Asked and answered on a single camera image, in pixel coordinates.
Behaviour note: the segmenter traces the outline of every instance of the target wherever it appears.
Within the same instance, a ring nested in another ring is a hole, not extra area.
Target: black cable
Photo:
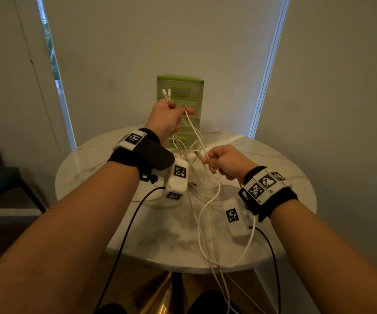
[[[155,190],[165,190],[165,186],[157,187],[157,188],[154,188],[153,190],[151,190],[148,194],[145,195],[145,197],[140,201],[139,206],[136,208],[136,211],[134,212],[134,214],[132,216],[132,219],[130,220],[129,226],[127,227],[126,233],[124,234],[122,245],[120,246],[120,250],[118,251],[118,255],[116,257],[116,261],[114,262],[113,269],[110,272],[110,275],[108,277],[106,286],[104,287],[104,290],[103,290],[103,292],[102,292],[102,294],[100,296],[100,299],[98,300],[96,309],[94,310],[94,314],[97,312],[97,310],[98,310],[98,308],[99,308],[99,306],[101,304],[101,301],[103,300],[104,294],[106,294],[108,285],[110,284],[110,281],[113,278],[114,271],[116,270],[116,266],[118,264],[118,260],[120,258],[120,255],[122,254],[124,242],[126,241],[126,237],[127,237],[127,234],[129,233],[130,227],[132,226],[133,220],[135,219],[135,216],[136,216],[137,212],[139,211],[140,206],[142,206],[143,202],[145,201],[145,199],[147,199],[148,196],[151,195]]]
[[[278,300],[278,314],[281,313],[281,292],[280,292],[280,279],[278,277],[278,268],[277,268],[277,260],[275,259],[274,250],[272,249],[271,243],[269,242],[267,236],[262,232],[261,229],[255,227],[255,230],[258,230],[261,235],[264,236],[265,240],[267,241],[269,248],[271,249],[272,259],[274,261],[274,268],[275,268],[275,280],[277,281],[277,300]]]

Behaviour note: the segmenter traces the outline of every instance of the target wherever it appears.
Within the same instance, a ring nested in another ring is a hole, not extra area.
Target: white sensor box
[[[169,168],[168,178],[165,178],[165,190],[162,200],[169,203],[183,201],[188,188],[188,167],[186,160],[176,157],[174,164]]]
[[[223,202],[223,211],[226,214],[226,223],[232,237],[243,237],[251,234],[251,229],[248,228],[243,217],[240,201],[236,198],[231,198]]]

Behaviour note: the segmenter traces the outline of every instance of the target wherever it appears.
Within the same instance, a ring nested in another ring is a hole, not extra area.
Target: person's left hand
[[[154,105],[151,115],[145,128],[152,130],[160,139],[161,145],[164,147],[168,138],[177,133],[181,129],[184,110],[188,115],[194,114],[193,108],[184,106],[176,106],[174,100],[170,100],[168,105],[165,99]]]

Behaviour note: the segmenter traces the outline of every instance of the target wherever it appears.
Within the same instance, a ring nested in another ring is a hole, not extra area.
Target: marble veining
[[[141,126],[127,127],[107,132],[95,137],[78,147],[61,164],[55,180],[55,190],[58,199],[61,199],[94,172],[96,172],[109,158],[113,146],[125,134]],[[316,212],[316,195],[305,174],[287,157],[273,148],[248,137],[236,135],[224,130],[209,130],[202,132],[203,141],[207,149],[220,144],[232,144],[243,154],[259,165],[265,165],[280,172],[292,184],[293,190],[299,199],[313,212]],[[199,161],[194,164],[196,170],[204,180],[206,172]],[[238,187],[236,181],[228,181],[221,177],[225,186],[222,196],[235,196]],[[134,200],[129,205],[122,223],[110,240],[107,251],[117,253],[123,240],[128,223],[138,205],[138,202],[147,189],[153,185],[140,182]],[[191,194],[194,210],[198,215],[204,200],[200,196]],[[165,270],[185,273],[209,273],[208,262],[202,256],[198,246],[198,232],[193,212],[186,197],[185,201],[175,207],[158,208],[152,203],[144,204],[139,210],[123,249],[123,253],[147,264]],[[235,241],[228,232],[224,212],[219,206],[212,209],[216,233],[216,253],[219,261],[230,265],[234,263],[247,243],[245,240]],[[212,235],[210,227],[211,217],[208,209],[201,220],[203,235],[209,251],[212,251]],[[283,254],[284,249],[278,240],[268,219],[257,226],[268,236],[276,254]],[[264,260],[271,258],[270,249],[265,239],[258,232],[243,260],[234,267],[224,268],[225,272],[239,271],[253,268]]]

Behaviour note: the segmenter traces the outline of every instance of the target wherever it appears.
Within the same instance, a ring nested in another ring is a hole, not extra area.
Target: green lid
[[[158,75],[157,79],[159,80],[175,80],[178,82],[198,82],[200,84],[204,83],[204,80],[191,77],[191,76],[181,76],[181,75]]]

